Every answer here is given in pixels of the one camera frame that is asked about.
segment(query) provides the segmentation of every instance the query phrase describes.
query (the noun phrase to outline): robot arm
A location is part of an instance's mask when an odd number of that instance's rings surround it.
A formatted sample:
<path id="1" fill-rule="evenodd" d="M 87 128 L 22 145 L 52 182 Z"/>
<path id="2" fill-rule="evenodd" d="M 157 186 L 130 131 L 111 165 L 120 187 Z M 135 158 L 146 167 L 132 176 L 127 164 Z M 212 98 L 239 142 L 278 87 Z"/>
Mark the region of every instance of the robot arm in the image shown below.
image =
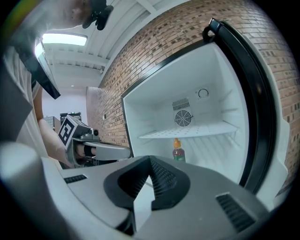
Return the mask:
<path id="1" fill-rule="evenodd" d="M 68 115 L 60 127 L 59 138 L 67 153 L 68 163 L 71 165 L 82 166 L 87 162 L 92 162 L 93 165 L 102 165 L 117 161 L 117 159 L 124 159 L 131 157 L 129 148 L 115 146 L 112 144 L 101 142 L 98 137 L 98 131 L 85 125 L 78 119 Z M 86 157 L 78 159 L 77 149 L 78 145 L 84 145 L 89 152 L 93 154 L 85 154 Z"/>

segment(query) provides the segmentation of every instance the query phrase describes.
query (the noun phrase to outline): ceiling light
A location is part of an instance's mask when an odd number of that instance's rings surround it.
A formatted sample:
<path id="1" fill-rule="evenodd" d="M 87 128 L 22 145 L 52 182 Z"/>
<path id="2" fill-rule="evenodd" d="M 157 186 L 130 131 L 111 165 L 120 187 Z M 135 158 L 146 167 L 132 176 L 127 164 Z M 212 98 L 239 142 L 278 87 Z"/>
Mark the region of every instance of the ceiling light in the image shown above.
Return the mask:
<path id="1" fill-rule="evenodd" d="M 61 33 L 45 33 L 43 35 L 43 43 L 61 43 L 61 44 L 73 44 L 84 46 L 87 37 L 71 35 L 71 34 L 61 34 Z"/>

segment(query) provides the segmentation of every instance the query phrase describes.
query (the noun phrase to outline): ceiling beam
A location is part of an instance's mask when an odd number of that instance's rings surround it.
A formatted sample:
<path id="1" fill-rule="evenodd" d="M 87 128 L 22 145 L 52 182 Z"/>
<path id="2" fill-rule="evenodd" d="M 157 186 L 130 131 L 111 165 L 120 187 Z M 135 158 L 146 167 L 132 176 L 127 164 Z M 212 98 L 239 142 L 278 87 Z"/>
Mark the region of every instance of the ceiling beam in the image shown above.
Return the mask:
<path id="1" fill-rule="evenodd" d="M 51 59 L 53 57 L 53 53 L 50 51 L 46 51 L 47 58 Z M 98 56 L 85 54 L 81 52 L 71 52 L 71 51 L 55 51 L 54 58 L 56 60 L 71 60 L 71 61 L 79 61 L 79 62 L 87 62 L 91 64 L 97 64 L 101 66 L 106 66 L 108 63 L 108 59 L 101 58 Z"/>
<path id="2" fill-rule="evenodd" d="M 58 87 L 97 87 L 101 73 L 98 69 L 55 64 L 53 76 Z"/>
<path id="3" fill-rule="evenodd" d="M 139 4 L 141 4 L 147 11 L 151 14 L 156 12 L 156 9 L 147 1 L 147 0 L 136 0 Z"/>
<path id="4" fill-rule="evenodd" d="M 87 53 L 99 54 L 102 46 L 105 42 L 110 41 L 108 36 L 111 31 L 119 24 L 126 22 L 126 19 L 123 16 L 132 8 L 132 6 L 138 5 L 136 0 L 126 0 L 120 1 L 113 4 L 115 9 L 113 10 L 109 21 L 107 22 L 106 27 L 102 31 L 96 30 L 96 32 L 91 36 L 89 45 L 87 47 Z"/>
<path id="5" fill-rule="evenodd" d="M 112 29 L 107 37 L 107 41 L 103 43 L 99 55 L 103 56 L 104 58 L 109 58 L 109 52 L 113 49 L 118 41 L 123 39 L 124 34 L 130 30 L 131 24 L 136 20 L 139 20 L 140 16 L 145 14 L 149 15 L 150 13 L 143 6 L 135 3 L 135 5 L 133 5 L 133 7 L 123 15 L 123 18 L 126 19 L 126 21 L 120 21 Z"/>

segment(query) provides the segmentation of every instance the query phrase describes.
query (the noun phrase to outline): fan grille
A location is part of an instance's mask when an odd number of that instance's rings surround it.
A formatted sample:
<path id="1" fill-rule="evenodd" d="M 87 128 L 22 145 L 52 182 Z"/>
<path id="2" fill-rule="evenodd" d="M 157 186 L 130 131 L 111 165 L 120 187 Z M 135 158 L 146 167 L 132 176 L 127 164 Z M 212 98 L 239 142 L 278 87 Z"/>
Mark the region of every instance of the fan grille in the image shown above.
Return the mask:
<path id="1" fill-rule="evenodd" d="M 177 110 L 180 110 L 180 109 L 186 108 L 186 107 L 189 107 L 189 101 L 187 98 L 173 102 L 173 110 L 174 111 L 177 111 Z"/>
<path id="2" fill-rule="evenodd" d="M 192 117 L 188 111 L 181 110 L 176 114 L 175 121 L 179 126 L 185 127 L 191 123 Z"/>

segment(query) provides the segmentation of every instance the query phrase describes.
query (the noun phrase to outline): refrigerator fan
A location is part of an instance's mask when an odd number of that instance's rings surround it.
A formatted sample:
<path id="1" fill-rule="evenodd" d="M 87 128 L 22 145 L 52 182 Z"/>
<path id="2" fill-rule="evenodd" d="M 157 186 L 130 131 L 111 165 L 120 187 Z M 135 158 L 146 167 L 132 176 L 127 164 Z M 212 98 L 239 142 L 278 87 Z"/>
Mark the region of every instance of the refrigerator fan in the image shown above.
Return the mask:
<path id="1" fill-rule="evenodd" d="M 188 111 L 181 110 L 176 113 L 175 122 L 181 127 L 186 127 L 192 122 L 192 117 Z"/>

